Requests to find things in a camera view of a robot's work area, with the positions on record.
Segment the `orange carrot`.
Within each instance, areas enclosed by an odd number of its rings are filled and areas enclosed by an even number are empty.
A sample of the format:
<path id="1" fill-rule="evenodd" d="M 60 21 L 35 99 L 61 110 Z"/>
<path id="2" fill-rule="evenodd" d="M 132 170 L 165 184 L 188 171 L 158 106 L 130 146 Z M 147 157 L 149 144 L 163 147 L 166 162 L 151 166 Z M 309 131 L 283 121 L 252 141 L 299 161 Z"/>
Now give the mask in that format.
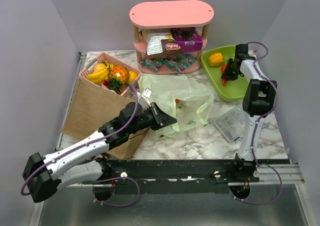
<path id="1" fill-rule="evenodd" d="M 226 84 L 227 84 L 227 78 L 225 76 L 225 70 L 227 68 L 227 65 L 224 64 L 221 66 L 221 82 L 222 82 L 222 85 L 225 87 Z"/>

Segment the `light green plastic grocery bag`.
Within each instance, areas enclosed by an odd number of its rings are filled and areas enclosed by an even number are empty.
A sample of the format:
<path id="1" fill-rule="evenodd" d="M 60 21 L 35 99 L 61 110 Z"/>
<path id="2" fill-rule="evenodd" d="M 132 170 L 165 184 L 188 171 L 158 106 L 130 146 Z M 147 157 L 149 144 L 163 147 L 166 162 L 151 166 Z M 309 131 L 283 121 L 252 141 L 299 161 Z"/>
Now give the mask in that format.
<path id="1" fill-rule="evenodd" d="M 159 138 L 173 138 L 179 133 L 208 124 L 214 93 L 195 79 L 185 74 L 143 74 L 138 85 L 141 92 L 146 88 L 151 89 L 149 101 L 155 102 L 161 110 L 177 120 L 177 123 L 159 129 Z"/>

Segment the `orange pineapple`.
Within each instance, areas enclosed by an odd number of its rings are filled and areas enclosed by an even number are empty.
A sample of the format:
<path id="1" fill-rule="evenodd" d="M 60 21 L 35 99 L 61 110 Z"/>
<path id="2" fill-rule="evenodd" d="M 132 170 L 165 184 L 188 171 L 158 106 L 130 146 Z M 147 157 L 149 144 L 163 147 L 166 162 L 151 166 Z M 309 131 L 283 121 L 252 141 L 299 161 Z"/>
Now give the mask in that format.
<path id="1" fill-rule="evenodd" d="M 112 68 L 108 75 L 109 89 L 116 93 L 121 92 L 121 87 L 127 82 L 129 71 L 121 66 L 116 65 Z"/>

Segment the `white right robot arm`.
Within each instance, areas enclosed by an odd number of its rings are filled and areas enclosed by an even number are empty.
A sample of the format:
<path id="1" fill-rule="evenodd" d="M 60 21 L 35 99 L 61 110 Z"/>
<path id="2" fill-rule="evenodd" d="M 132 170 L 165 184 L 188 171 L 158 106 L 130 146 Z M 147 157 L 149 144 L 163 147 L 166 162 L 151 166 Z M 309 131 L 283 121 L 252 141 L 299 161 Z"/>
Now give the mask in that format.
<path id="1" fill-rule="evenodd" d="M 265 118 L 277 103 L 277 83 L 261 72 L 258 59 L 249 55 L 247 43 L 235 46 L 234 58 L 228 60 L 221 79 L 235 81 L 239 76 L 246 78 L 248 86 L 242 101 L 244 133 L 230 169 L 230 177 L 236 182 L 252 177 L 259 165 L 256 157 L 259 135 Z"/>

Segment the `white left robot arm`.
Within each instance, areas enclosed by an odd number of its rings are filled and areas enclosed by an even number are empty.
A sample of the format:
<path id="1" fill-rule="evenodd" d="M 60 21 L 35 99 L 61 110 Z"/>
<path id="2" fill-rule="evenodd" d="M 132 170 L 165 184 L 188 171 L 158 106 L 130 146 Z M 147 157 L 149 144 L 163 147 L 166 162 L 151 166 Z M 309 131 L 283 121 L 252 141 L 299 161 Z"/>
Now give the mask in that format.
<path id="1" fill-rule="evenodd" d="M 94 161 L 86 163 L 82 169 L 81 163 L 121 146 L 138 131 L 157 131 L 175 123 L 177 119 L 163 112 L 154 102 L 147 108 L 130 102 L 117 117 L 78 143 L 45 156 L 38 152 L 30 155 L 22 173 L 24 183 L 20 193 L 31 196 L 34 203 L 40 203 L 68 185 L 96 180 L 107 183 L 111 177 L 108 168 Z"/>

